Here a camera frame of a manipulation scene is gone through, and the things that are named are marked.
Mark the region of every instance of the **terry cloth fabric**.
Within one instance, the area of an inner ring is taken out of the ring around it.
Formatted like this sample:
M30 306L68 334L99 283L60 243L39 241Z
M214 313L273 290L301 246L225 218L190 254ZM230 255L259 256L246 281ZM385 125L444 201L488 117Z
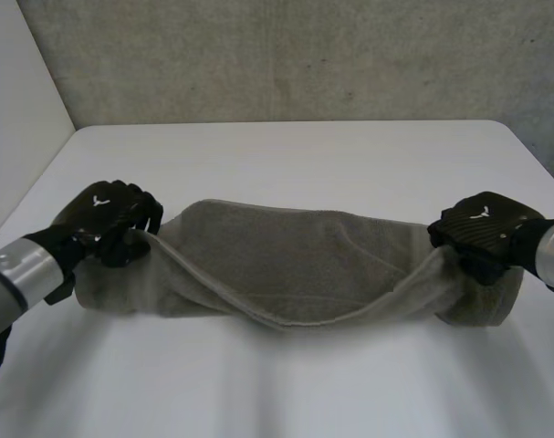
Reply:
M235 314L280 329L359 325L438 315L496 326L522 281L512 268L491 287L435 249L426 226L331 211L207 200L162 226L131 231L151 252L122 269L88 259L76 270L84 308L163 317Z

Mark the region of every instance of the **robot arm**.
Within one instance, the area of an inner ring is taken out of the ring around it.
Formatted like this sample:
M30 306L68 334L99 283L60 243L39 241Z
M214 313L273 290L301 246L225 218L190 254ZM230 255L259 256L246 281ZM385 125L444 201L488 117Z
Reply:
M146 255L149 245L127 245L132 227L159 231L162 206L139 187L96 182L84 190L46 230L25 235L0 250L0 333L42 299L69 297L73 270L84 258L123 267Z
M521 266L554 291L554 219L522 203L483 192L444 210L429 234L435 247L454 247L461 267L482 285Z

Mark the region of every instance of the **white table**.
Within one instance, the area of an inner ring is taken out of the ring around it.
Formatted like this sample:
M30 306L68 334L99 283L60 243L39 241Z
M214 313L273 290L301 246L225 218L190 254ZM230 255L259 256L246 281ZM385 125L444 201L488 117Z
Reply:
M491 121L111 126L70 139L0 246L115 179L152 192L165 220L220 198L428 224L483 190L554 216L554 180ZM287 338L41 304L0 373L0 437L22 436L554 437L554 294L528 276L499 328Z

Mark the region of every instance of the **gray wall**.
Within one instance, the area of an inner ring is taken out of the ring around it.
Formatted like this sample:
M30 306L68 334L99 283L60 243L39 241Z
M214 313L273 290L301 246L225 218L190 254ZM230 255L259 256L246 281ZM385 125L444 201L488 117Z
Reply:
M554 175L554 0L18 3L79 128L491 119Z

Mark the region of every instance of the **white wall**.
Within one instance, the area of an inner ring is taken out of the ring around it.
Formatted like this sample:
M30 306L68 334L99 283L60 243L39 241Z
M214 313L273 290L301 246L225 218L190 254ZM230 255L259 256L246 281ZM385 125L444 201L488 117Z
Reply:
M0 0L0 226L74 127L14 0Z

